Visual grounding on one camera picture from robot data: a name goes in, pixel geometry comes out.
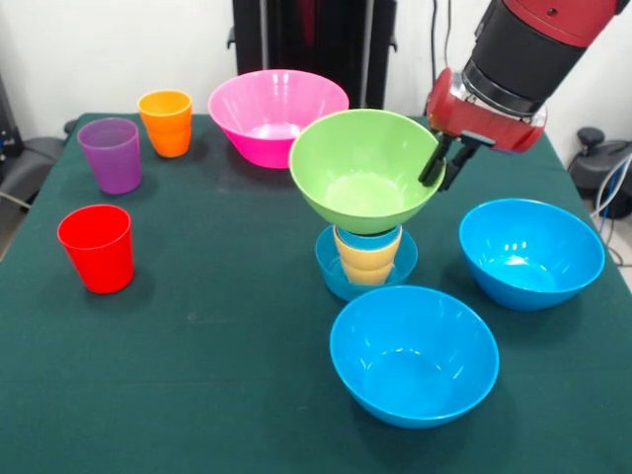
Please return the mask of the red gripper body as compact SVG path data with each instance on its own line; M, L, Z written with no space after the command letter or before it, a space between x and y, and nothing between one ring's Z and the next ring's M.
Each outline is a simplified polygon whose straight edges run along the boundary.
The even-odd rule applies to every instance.
M471 93L459 72L444 68L430 92L427 116L433 130L453 137L473 133L492 140L497 151L522 153L542 136L547 108L526 118L501 112Z

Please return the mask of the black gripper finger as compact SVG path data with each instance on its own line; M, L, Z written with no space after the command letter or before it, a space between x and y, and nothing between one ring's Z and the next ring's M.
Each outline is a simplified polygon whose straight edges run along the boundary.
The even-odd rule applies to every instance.
M476 145L463 145L453 159L446 163L441 189L447 191L467 161L477 152Z
M452 137L449 135L440 135L438 137L437 146L419 177L419 182L424 186L431 186L437 182L451 142Z

